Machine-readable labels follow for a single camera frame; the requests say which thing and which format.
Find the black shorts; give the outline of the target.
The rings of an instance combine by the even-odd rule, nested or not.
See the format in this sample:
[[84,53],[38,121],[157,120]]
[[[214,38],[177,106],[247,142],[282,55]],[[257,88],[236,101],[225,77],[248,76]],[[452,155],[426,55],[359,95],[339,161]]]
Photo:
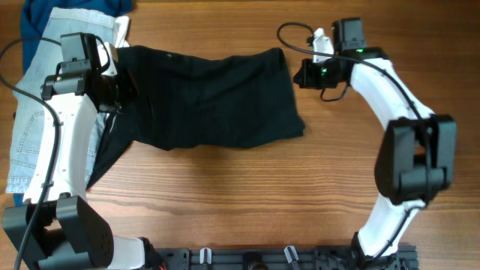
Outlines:
[[133,141],[165,151],[249,149],[304,133],[280,48],[208,60],[132,46],[118,50],[117,68],[131,73],[139,95],[107,118],[88,188]]

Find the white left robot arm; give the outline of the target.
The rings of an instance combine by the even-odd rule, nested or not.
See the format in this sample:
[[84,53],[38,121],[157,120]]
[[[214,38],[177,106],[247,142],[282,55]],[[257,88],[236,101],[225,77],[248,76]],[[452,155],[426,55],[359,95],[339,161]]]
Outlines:
[[129,74],[94,71],[45,79],[43,134],[34,177],[22,205],[7,208],[2,226],[17,249],[14,267],[150,269],[156,253],[144,238],[115,236],[86,199],[89,137],[101,109],[137,96]]

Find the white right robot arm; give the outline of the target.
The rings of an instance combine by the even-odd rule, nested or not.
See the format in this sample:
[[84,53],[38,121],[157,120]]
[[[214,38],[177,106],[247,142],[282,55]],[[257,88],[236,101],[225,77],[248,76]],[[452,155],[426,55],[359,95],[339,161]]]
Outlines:
[[437,115],[401,81],[379,47],[368,47],[358,20],[339,21],[334,37],[322,28],[307,39],[306,58],[294,81],[302,88],[333,89],[346,83],[366,101],[384,129],[374,167],[379,196],[355,233],[349,267],[387,267],[412,219],[453,179],[457,125]]

